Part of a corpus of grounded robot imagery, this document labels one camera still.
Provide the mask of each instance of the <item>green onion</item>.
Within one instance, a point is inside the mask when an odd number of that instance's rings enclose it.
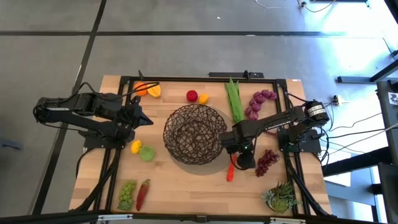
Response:
[[[241,103],[241,98],[239,96],[238,82],[234,83],[232,81],[232,78],[230,77],[229,83],[225,83],[225,90],[228,94],[229,106],[231,107],[235,123],[244,120],[243,107]]]

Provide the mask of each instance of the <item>wire basket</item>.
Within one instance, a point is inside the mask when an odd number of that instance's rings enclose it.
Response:
[[[216,110],[192,104],[180,107],[167,118],[163,140],[174,159],[188,165],[203,165],[221,154],[218,135],[226,129]]]

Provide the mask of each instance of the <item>red pepper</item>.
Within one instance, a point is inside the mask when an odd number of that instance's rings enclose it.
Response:
[[[234,163],[236,162],[236,154],[232,155],[232,161]],[[235,169],[235,166],[234,166],[234,164],[231,163],[231,165],[229,165],[228,174],[226,176],[226,181],[231,182],[234,179],[234,169]]]
[[[142,184],[141,187],[139,188],[138,195],[137,195],[137,204],[136,204],[136,209],[139,211],[142,207],[142,204],[144,203],[145,196],[148,193],[148,187],[149,187],[149,179],[145,180]]]

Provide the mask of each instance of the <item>green grapes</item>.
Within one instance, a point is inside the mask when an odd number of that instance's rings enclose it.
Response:
[[[132,192],[136,189],[137,182],[135,180],[128,180],[124,183],[119,192],[119,206],[118,209],[128,211],[132,207]]]

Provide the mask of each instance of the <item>red grapes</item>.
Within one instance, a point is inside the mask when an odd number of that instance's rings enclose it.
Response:
[[[257,162],[256,176],[260,177],[266,174],[269,167],[278,162],[278,160],[278,154],[275,154],[270,149],[266,149],[266,153]]]

